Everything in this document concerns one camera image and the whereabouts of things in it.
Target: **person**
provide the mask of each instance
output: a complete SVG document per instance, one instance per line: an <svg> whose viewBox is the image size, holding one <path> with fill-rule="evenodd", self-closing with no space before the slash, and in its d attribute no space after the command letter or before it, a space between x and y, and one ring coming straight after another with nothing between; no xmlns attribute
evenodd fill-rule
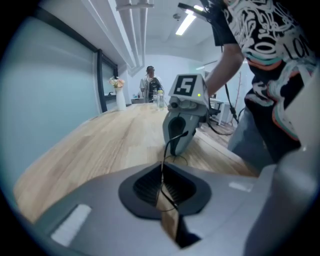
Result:
<svg viewBox="0 0 320 256"><path fill-rule="evenodd" d="M154 90L163 90L162 80L159 76L155 75L155 68L153 66L146 68L145 78L141 79L140 82L140 90L146 103L153 101Z"/></svg>
<svg viewBox="0 0 320 256"><path fill-rule="evenodd" d="M254 73L228 149L258 171L301 144L285 110L306 85L316 56L301 25L277 0L201 0L223 53L205 83L214 94L246 58Z"/></svg>

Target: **light wood tabletop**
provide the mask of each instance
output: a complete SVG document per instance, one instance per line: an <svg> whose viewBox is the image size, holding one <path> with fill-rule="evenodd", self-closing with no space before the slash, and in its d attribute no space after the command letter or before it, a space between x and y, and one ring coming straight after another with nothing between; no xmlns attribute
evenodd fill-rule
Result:
<svg viewBox="0 0 320 256"><path fill-rule="evenodd" d="M162 123L167 112L157 111L150 103L135 104L80 125L35 161L15 184L14 195L22 214L35 222L53 203L94 177L162 161ZM182 156L187 162L177 157L174 163L221 174L255 176L240 157L201 129Z"/></svg>

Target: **flower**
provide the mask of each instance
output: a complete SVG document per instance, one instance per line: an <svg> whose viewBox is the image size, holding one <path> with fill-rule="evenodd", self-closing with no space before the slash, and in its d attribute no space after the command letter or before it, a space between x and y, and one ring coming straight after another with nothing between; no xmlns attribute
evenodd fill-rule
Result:
<svg viewBox="0 0 320 256"><path fill-rule="evenodd" d="M118 76L116 77L117 79L115 79L115 77L111 77L109 79L109 83L114 87L114 88L121 88L124 86L125 81L121 78L119 78Z"/></svg>

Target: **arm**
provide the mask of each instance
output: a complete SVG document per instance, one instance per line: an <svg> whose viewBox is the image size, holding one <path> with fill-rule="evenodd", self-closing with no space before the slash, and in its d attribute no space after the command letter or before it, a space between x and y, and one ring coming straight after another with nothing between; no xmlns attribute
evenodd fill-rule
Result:
<svg viewBox="0 0 320 256"><path fill-rule="evenodd" d="M237 43L224 45L224 50L219 63L205 79L209 96L216 93L237 73L244 58L245 57Z"/></svg>

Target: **graphic t-shirt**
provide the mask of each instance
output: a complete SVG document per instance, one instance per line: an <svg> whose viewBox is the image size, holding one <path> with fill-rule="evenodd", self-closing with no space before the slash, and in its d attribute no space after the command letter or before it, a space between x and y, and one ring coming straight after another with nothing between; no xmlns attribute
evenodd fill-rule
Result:
<svg viewBox="0 0 320 256"><path fill-rule="evenodd" d="M245 104L277 162L300 147L285 109L306 85L316 57L297 21L276 0L203 0L220 43L238 43L254 73Z"/></svg>

